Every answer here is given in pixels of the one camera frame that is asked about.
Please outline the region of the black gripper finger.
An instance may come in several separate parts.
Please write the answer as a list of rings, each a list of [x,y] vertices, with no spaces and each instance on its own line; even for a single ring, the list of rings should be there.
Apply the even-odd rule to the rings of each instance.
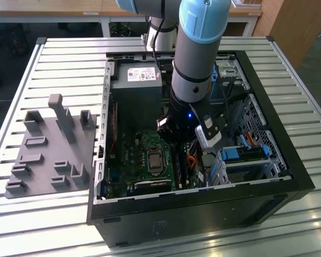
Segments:
[[[174,132],[171,129],[168,119],[157,119],[157,133],[166,143],[174,143]]]

